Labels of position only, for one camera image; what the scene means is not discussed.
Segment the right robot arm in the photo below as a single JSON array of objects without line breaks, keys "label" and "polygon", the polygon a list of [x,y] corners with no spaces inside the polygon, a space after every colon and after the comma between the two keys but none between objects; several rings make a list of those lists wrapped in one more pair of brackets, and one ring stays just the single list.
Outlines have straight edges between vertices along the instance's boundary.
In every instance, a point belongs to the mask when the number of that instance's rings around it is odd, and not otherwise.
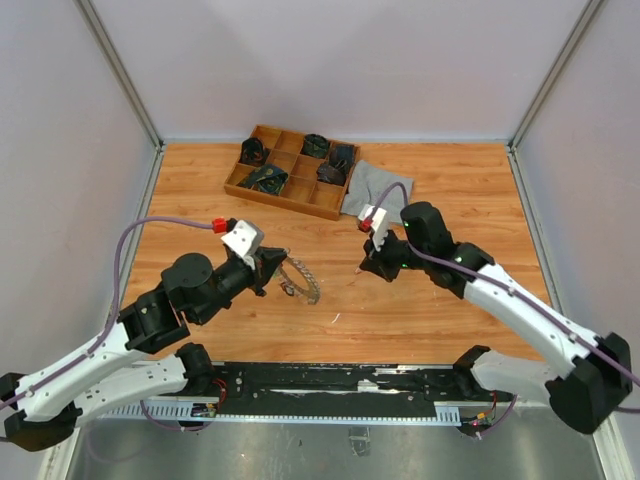
[{"label": "right robot arm", "polygon": [[474,400],[486,391],[509,393],[547,405],[571,429],[592,434],[631,394],[639,379],[631,370],[628,342],[579,325],[519,285],[492,256],[469,242],[456,242],[440,211],[428,202],[400,213],[399,239],[388,213],[366,205],[358,215],[368,236],[359,268],[387,282],[403,270],[424,272],[438,287],[489,313],[542,357],[501,354],[476,345],[455,363],[455,392]]}]

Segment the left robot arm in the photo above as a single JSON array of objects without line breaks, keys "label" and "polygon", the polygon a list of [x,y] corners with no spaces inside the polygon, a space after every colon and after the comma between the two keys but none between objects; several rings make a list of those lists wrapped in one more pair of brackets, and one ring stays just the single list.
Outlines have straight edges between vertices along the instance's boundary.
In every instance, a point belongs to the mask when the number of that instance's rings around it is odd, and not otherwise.
[{"label": "left robot arm", "polygon": [[18,398],[4,421],[6,442],[38,452],[120,406],[156,395],[207,393],[214,368],[203,345],[187,342],[188,326],[206,324],[247,289],[264,295],[286,257],[274,247],[258,248],[253,265],[233,252],[219,267],[200,253],[179,257],[156,288],[119,312],[105,338],[37,373],[2,376],[2,400]]}]

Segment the red key tag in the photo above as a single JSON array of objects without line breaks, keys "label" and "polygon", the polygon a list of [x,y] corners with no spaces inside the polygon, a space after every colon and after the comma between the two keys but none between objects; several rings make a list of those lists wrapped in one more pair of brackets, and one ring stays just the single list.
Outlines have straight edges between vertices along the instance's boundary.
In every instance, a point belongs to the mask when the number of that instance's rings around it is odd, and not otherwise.
[{"label": "red key tag", "polygon": [[294,296],[296,293],[295,288],[292,285],[282,283],[281,288],[288,296]]}]

